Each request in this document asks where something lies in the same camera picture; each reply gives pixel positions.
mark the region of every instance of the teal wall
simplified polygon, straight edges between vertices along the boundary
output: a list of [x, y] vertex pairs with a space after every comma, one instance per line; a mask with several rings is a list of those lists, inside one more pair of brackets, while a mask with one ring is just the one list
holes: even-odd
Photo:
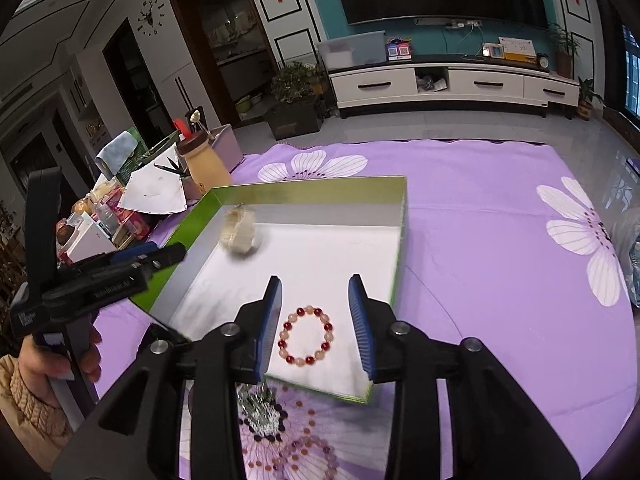
[[[552, 54], [542, 30], [528, 25], [501, 23], [485, 20], [482, 22], [482, 33], [476, 29], [467, 38], [469, 27], [463, 30], [447, 30], [439, 25], [416, 26], [414, 20], [385, 20], [377, 23], [349, 25], [344, 15], [340, 0], [315, 0], [322, 24], [329, 39], [340, 38], [350, 34], [386, 30], [388, 36], [412, 38], [412, 47], [416, 54], [476, 54], [482, 42], [497, 43], [499, 36], [510, 38], [526, 38], [532, 40], [538, 52]], [[544, 0], [548, 22], [554, 22], [556, 12], [553, 0]]]

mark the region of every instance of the human hand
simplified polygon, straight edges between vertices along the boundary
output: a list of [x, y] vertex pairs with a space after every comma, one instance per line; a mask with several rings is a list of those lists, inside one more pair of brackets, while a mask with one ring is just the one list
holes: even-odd
[[[100, 374], [102, 373], [100, 352], [96, 346], [102, 341], [102, 337], [93, 326], [91, 329], [92, 332], [89, 337], [91, 346], [87, 352], [82, 354], [78, 364], [87, 379], [95, 383], [100, 379]], [[49, 378], [59, 378], [68, 373], [71, 370], [71, 363], [68, 359], [50, 350], [36, 346], [33, 336], [27, 336], [24, 338], [20, 348], [18, 368], [25, 386], [35, 397], [49, 406], [60, 407], [56, 394], [49, 383]]]

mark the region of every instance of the drawer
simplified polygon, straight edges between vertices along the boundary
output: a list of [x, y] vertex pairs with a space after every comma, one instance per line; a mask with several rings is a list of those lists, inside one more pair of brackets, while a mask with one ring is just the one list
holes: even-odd
[[524, 76], [502, 72], [449, 70], [449, 89], [452, 94], [522, 98]]
[[576, 85], [541, 77], [524, 78], [524, 97], [527, 99], [577, 106], [579, 95], [580, 89]]
[[413, 68], [375, 70], [359, 74], [338, 75], [331, 78], [339, 103], [376, 97], [417, 95]]

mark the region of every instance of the bowl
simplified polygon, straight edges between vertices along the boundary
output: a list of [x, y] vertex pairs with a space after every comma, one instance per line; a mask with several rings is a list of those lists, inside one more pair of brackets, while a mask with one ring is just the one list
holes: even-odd
[[239, 114], [245, 114], [249, 110], [251, 110], [251, 101], [249, 101], [249, 96], [243, 97], [236, 103], [236, 111]]

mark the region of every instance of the screw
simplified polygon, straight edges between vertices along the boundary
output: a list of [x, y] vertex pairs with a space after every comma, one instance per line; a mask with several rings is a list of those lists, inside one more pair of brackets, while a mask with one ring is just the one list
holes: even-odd
[[411, 327], [408, 323], [405, 323], [404, 321], [396, 321], [391, 325], [391, 332], [396, 335], [406, 335], [409, 333], [410, 328]]
[[482, 341], [477, 337], [467, 337], [462, 340], [462, 346], [464, 346], [470, 352], [479, 352], [482, 350]]
[[235, 323], [225, 323], [220, 327], [220, 332], [222, 335], [226, 335], [227, 337], [235, 336], [238, 332], [240, 332], [240, 327]]
[[169, 349], [169, 343], [164, 339], [153, 341], [151, 343], [151, 351], [154, 354], [164, 354]]

